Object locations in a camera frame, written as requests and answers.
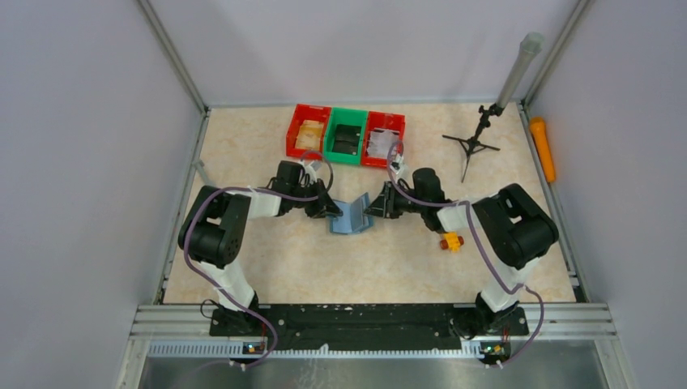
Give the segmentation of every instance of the orange bottle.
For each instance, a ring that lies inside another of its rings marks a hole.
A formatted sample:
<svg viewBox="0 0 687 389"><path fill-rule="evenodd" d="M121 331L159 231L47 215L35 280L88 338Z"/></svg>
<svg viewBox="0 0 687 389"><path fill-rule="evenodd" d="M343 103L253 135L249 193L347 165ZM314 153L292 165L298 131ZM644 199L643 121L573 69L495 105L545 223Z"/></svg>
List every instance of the orange bottle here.
<svg viewBox="0 0 687 389"><path fill-rule="evenodd" d="M539 153L539 160L541 161L541 168L544 170L546 182L553 182L556 180L556 170L553 168L553 158L551 158L551 150L548 148L544 119L539 117L532 118L530 120L530 132L532 133L532 138L535 139L537 153Z"/></svg>

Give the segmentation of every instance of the wall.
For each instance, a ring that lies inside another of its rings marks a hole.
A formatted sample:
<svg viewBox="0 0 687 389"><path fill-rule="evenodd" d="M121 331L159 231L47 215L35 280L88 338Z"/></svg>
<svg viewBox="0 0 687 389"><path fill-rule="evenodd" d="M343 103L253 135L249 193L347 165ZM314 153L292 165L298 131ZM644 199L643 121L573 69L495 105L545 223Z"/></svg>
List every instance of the wall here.
<svg viewBox="0 0 687 389"><path fill-rule="evenodd" d="M199 115L134 1L0 3L2 387L111 387Z"/></svg>
<svg viewBox="0 0 687 389"><path fill-rule="evenodd" d="M494 100L530 31L576 0L152 0L209 105Z"/></svg>
<svg viewBox="0 0 687 389"><path fill-rule="evenodd" d="M683 387L687 3L599 1L532 107L591 295L641 387Z"/></svg>

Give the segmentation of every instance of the purple cable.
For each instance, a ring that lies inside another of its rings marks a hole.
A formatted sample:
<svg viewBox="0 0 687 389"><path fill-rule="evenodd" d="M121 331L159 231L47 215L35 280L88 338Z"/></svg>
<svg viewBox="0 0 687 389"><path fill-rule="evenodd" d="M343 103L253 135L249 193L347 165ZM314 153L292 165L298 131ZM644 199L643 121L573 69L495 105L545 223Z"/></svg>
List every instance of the purple cable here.
<svg viewBox="0 0 687 389"><path fill-rule="evenodd" d="M532 341L536 338L537 335L539 335L541 331L541 327L544 324L544 300L541 298L541 296L535 292L534 290L530 289L527 287L525 284L516 284L514 288L509 289L508 286L506 285L505 282L503 282L503 279L501 276L498 275L498 271L496 268L493 266L492 261L489 259L489 256L487 255L486 250L484 249L484 246L482 245L482 241L480 240L480 237L477 235L477 230L475 228L474 223L472 222L472 215L470 213L470 202L467 200L463 201L454 201L451 203L429 203L426 201L422 201L420 199L415 199L411 195L405 192L403 188L399 186L398 183L394 180L393 177L393 172L391 171L391 155L394 151L394 147L400 145L401 146L401 155L403 155L403 141L399 140L391 144L391 147L389 147L389 152L386 154L386 172L389 174L389 179L391 180L391 185L394 186L396 191L398 191L403 197L405 197L407 200L412 201L413 203L424 205L426 207L455 207L458 205L463 205L465 206L465 216L467 217L467 225L470 227L470 233L472 234L472 238L475 239L475 244L477 245L477 250L480 252L480 255L482 256L482 259L484 260L484 264L487 265L487 268L489 271L492 273L492 276L496 279L498 282L499 286L501 286L501 289L503 289L504 292L508 293L509 295L514 295L516 294L520 289L525 288L525 291L530 293L532 296L536 297L537 300L539 301L539 307L541 309L541 313L539 316L539 322L537 323L537 326L535 330L532 332L532 335L527 339L525 344L518 350L512 357L510 357L507 361L503 362L501 366L505 366L510 364L512 361L516 360L517 358L520 357L520 354L522 354L523 351L525 351L527 348L530 347Z"/></svg>
<svg viewBox="0 0 687 389"><path fill-rule="evenodd" d="M334 173L333 173L334 170L332 170L331 163L322 155L321 152L316 152L316 151L312 151L312 150L304 152L301 155L301 160L303 160L306 155L313 154L313 153L320 155L322 157L322 160L326 163L327 167L329 168L330 179L329 179L329 184L327 185L327 188L325 191L325 193L326 193L327 191L329 191L329 188L331 187L331 183L334 181ZM270 329L270 332L274 336L274 341L272 342L272 345L267 350L267 352L264 353L256 361L253 361L253 362L249 363L248 365L245 365L245 368L249 369L251 367L255 367L257 365L262 364L265 361L265 358L267 358L267 356L269 356L275 350L277 343L279 342L279 337L277 336L276 329L261 314L259 314L258 312L255 312L254 310L249 309L246 306L242 306L241 304L239 304L239 302L236 301L232 297L231 294L229 294L226 290L224 290L224 288L222 288L222 286L219 283L217 283L217 281L213 280L212 277L205 274L204 271L202 271L202 270L198 269L196 266L194 266L194 264L191 262L190 256L189 256L190 238L191 238L191 235L195 229L195 226L198 224L198 220L200 219L200 216L205 212L205 209L207 208L207 206L210 204L210 202L213 199L215 199L217 196L223 194L224 192L229 192L229 191L238 191L238 192L255 191L258 193L265 193L268 195L278 196L282 199L287 199L287 200L292 200L292 201L301 201L301 202L317 200L320 197L320 194L317 196L312 196L312 197L294 197L294 196L290 196L288 194L281 194L281 193L274 192L273 190L264 189L264 188L249 189L249 188L240 188L240 187L235 187L235 186L228 186L226 188L222 188L222 189L219 189L219 190L212 192L212 194L210 194L207 197L207 199L205 199L205 201L203 201L203 203L200 205L200 208L198 209L198 211L194 215L193 219L191 220L191 223L189 224L189 229L186 231L186 236L184 237L184 262L186 263L186 266L188 266L189 269L191 269L193 272L195 272L196 274L201 276L204 280L209 282L212 286L214 286L218 291L220 291L220 293L222 293L223 296L225 296L227 298L227 300L229 300L230 302L232 302L232 304L234 304L236 307L238 307L238 309L245 311L247 314L249 314L249 315L253 316L254 318L263 322ZM230 363L230 362L227 362L227 361L209 361L208 363L204 363L201 366L198 366L197 368L191 370L184 377L179 378L179 380L177 380L177 382L174 383L174 385L172 385L171 388L177 387L181 382L183 382L189 376L198 373L200 370L203 370L206 367L209 367L211 365L217 365L220 363Z"/></svg>

